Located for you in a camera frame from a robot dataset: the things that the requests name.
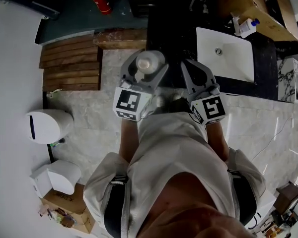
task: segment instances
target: marble floor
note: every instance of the marble floor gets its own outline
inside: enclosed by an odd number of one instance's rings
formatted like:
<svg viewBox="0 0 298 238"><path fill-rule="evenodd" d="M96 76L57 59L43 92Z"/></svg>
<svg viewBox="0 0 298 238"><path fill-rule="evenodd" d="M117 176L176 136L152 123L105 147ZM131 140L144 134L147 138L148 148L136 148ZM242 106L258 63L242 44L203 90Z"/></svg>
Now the marble floor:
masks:
<svg viewBox="0 0 298 238"><path fill-rule="evenodd" d="M104 51L101 91L64 91L49 100L50 108L66 110L74 117L74 130L65 137L64 144L53 149L53 154L80 167L80 183L87 182L108 152L119 150L121 120L112 111L112 101L120 66L133 52ZM229 115L221 123L229 146L241 149L252 160L272 193L289 180L295 182L298 104L243 96L226 99Z"/></svg>

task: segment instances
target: cable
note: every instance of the cable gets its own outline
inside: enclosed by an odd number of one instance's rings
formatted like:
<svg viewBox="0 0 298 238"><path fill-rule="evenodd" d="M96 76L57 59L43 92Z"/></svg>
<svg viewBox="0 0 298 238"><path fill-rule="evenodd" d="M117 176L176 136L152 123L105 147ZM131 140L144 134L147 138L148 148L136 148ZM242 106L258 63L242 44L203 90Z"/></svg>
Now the cable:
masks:
<svg viewBox="0 0 298 238"><path fill-rule="evenodd" d="M284 123L284 126L282 127L282 129L281 129L277 134L275 134L275 135L272 137L272 139L269 141L268 145L267 145L263 150L261 150L258 154L255 155L255 157L252 159L252 162L253 162L253 160L254 160L254 159L255 159L255 158L256 158L262 151L264 151L264 150L270 145L270 143L273 141L273 139L274 139L279 133L281 133L281 132L283 131L283 129L284 129L286 123L288 122L288 120L289 120L290 118L292 118L292 117L288 117L288 119L287 119L286 122Z"/></svg>

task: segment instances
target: marble tile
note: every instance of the marble tile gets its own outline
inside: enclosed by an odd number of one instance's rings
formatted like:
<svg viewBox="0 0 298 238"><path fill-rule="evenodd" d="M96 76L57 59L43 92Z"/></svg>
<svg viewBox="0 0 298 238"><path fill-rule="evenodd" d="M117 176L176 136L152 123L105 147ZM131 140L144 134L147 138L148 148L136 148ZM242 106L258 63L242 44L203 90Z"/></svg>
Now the marble tile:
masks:
<svg viewBox="0 0 298 238"><path fill-rule="evenodd" d="M104 50L103 65L120 67L136 51L138 50Z"/></svg>
<svg viewBox="0 0 298 238"><path fill-rule="evenodd" d="M272 110L273 101L260 99L256 97L248 96L226 96L227 105L230 107L240 107L240 108L251 108L251 109L262 109L262 110Z"/></svg>
<svg viewBox="0 0 298 238"><path fill-rule="evenodd" d="M230 124L226 128L226 136L274 135L276 112L237 107L230 107L228 112Z"/></svg>
<svg viewBox="0 0 298 238"><path fill-rule="evenodd" d="M298 61L289 58L283 62L278 62L278 99L298 103Z"/></svg>
<svg viewBox="0 0 298 238"><path fill-rule="evenodd" d="M263 173L267 188L271 192L288 181L294 182L298 177L298 155L289 150L266 150L261 157L254 160L254 165Z"/></svg>
<svg viewBox="0 0 298 238"><path fill-rule="evenodd" d="M292 113L294 111L294 105L293 103L287 103L287 102L281 102L281 101L272 101L273 103L273 110L274 111L283 111L283 112L289 112Z"/></svg>
<svg viewBox="0 0 298 238"><path fill-rule="evenodd" d="M87 110L88 128L120 132L121 118L114 114L112 107L113 100L100 104L93 99Z"/></svg>
<svg viewBox="0 0 298 238"><path fill-rule="evenodd" d="M106 93L113 99L115 88L120 83L120 67L103 66L101 73L101 92Z"/></svg>
<svg viewBox="0 0 298 238"><path fill-rule="evenodd" d="M253 136L227 136L225 137L229 147L240 149L252 160L256 154L263 150L271 140L273 135L253 135Z"/></svg>

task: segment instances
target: sink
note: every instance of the sink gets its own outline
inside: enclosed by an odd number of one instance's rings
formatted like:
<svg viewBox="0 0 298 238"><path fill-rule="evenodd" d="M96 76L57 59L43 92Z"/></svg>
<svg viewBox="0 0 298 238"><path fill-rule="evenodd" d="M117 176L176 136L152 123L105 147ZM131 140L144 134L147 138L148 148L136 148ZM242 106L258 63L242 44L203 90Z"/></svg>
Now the sink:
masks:
<svg viewBox="0 0 298 238"><path fill-rule="evenodd" d="M252 44L244 39L197 27L198 62L215 76L254 82Z"/></svg>

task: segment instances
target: wooden plank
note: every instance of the wooden plank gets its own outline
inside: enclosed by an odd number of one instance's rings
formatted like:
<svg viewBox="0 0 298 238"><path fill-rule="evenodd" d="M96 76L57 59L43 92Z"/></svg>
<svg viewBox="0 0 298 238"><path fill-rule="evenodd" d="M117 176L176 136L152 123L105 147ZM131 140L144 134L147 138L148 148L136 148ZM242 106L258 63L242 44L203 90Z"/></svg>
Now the wooden plank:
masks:
<svg viewBox="0 0 298 238"><path fill-rule="evenodd" d="M74 63L82 63L82 62L90 62L90 61L97 61L97 54L75 56L71 58L60 58L52 61L44 61L40 63L40 68L50 68L50 67L56 67L56 66L61 66L65 64L74 64Z"/></svg>
<svg viewBox="0 0 298 238"><path fill-rule="evenodd" d="M141 50L145 49L146 41L115 41L98 43L98 46L104 50Z"/></svg>
<svg viewBox="0 0 298 238"><path fill-rule="evenodd" d="M43 92L53 92L56 89L62 89L62 91L98 91L99 84L73 84L73 85L50 85L43 86Z"/></svg>
<svg viewBox="0 0 298 238"><path fill-rule="evenodd" d="M98 84L99 77L71 77L71 78L58 78L43 81L43 86L50 85L71 85L71 84Z"/></svg>
<svg viewBox="0 0 298 238"><path fill-rule="evenodd" d="M94 36L94 44L102 49L143 49L146 43L147 29L114 29Z"/></svg>
<svg viewBox="0 0 298 238"><path fill-rule="evenodd" d="M99 70L97 69L89 69L89 70L77 70L77 71L65 71L65 72L57 72L57 73L48 73L44 70L43 81L50 79L58 79L58 78L70 78L70 77L93 77L99 76Z"/></svg>
<svg viewBox="0 0 298 238"><path fill-rule="evenodd" d="M86 41L86 42L79 42L74 44L68 44L60 47L56 47L49 50L43 50L42 56L48 56L59 52L69 51L69 50L77 50L82 48L89 48L89 47L95 47L96 45L92 41Z"/></svg>
<svg viewBox="0 0 298 238"><path fill-rule="evenodd" d="M75 70L87 70L87 69L100 69L100 63L97 62L86 62L86 63L76 63L63 65L60 67L46 68L44 73L57 73L64 71L75 71Z"/></svg>
<svg viewBox="0 0 298 238"><path fill-rule="evenodd" d="M51 61L51 60L60 59L60 58L69 58L69 57L80 56L80 55L97 54L97 52L98 52L98 47L69 50L69 51L64 51L64 52L60 52L60 53L56 53L48 56L41 56L40 62Z"/></svg>
<svg viewBox="0 0 298 238"><path fill-rule="evenodd" d="M93 34L88 34L88 35L82 35L82 36L77 36L61 41L56 41L47 45L43 46L43 50L50 50L56 47L64 46L64 45L69 45L69 44L74 44L74 43L79 43L79 42L85 42L85 41L91 41L93 40L94 35Z"/></svg>

